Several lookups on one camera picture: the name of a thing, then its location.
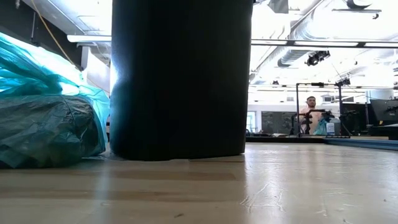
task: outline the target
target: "ceiling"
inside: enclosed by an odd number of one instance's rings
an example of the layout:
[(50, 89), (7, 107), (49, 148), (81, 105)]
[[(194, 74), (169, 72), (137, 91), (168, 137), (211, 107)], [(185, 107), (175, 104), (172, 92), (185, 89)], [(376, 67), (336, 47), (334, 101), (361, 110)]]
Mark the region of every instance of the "ceiling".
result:
[[(31, 0), (23, 0), (32, 6)], [(111, 35), (112, 0), (34, 0), (51, 23), (71, 35)], [(253, 39), (397, 40), (393, 0), (256, 0)], [(92, 52), (110, 61), (110, 44), (92, 43)], [(331, 57), (316, 66), (304, 62), (315, 50)], [(335, 82), (392, 86), (398, 81), (398, 50), (306, 49), (252, 46), (251, 87), (297, 82)]]

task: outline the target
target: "wooden floor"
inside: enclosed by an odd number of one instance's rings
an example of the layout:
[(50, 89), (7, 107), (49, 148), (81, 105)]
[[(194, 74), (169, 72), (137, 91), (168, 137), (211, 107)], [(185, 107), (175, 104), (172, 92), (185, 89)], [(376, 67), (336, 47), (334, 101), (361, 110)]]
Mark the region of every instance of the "wooden floor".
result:
[(0, 170), (0, 223), (398, 223), (398, 153), (248, 144), (237, 157)]

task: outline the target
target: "pink shirt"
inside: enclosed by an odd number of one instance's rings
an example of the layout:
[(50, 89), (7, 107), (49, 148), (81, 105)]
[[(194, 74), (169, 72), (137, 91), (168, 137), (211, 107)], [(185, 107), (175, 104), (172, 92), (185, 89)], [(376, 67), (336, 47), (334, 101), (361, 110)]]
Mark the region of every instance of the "pink shirt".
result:
[[(300, 114), (302, 113), (307, 113), (308, 111), (310, 111), (311, 108), (304, 108), (300, 111)], [(315, 129), (318, 126), (319, 120), (321, 120), (322, 118), (322, 113), (321, 112), (311, 112), (311, 116), (312, 118), (310, 118), (310, 121), (312, 121), (312, 123), (310, 124), (310, 134), (313, 134), (313, 132), (315, 131)], [(304, 133), (305, 130), (307, 128), (307, 126), (305, 124), (301, 125), (301, 128), (303, 129)]]

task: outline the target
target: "black cylindrical column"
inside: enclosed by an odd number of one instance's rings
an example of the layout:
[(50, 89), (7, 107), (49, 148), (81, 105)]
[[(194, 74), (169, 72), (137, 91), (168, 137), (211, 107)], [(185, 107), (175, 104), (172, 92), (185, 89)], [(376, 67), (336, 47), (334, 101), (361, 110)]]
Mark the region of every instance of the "black cylindrical column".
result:
[(113, 0), (111, 149), (132, 160), (244, 152), (252, 0)]

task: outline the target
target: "man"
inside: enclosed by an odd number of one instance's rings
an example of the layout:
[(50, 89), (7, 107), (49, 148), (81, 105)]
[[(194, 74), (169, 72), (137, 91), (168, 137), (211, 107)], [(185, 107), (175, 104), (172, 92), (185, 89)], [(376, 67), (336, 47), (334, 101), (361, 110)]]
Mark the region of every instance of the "man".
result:
[[(317, 100), (315, 99), (314, 96), (310, 96), (307, 98), (307, 107), (302, 109), (300, 111), (300, 114), (304, 114), (304, 113), (308, 113), (310, 110), (315, 110), (315, 107), (317, 105)], [(315, 129), (318, 126), (319, 120), (322, 117), (322, 113), (321, 112), (311, 112), (310, 113), (310, 121), (312, 123), (310, 123), (310, 134), (313, 134), (313, 132), (315, 131)], [(305, 122), (303, 123), (303, 121), (305, 121), (305, 117), (304, 116), (300, 116), (300, 122), (302, 123), (301, 128), (302, 128), (302, 133), (305, 133), (305, 130), (307, 128), (307, 125), (305, 124)]]

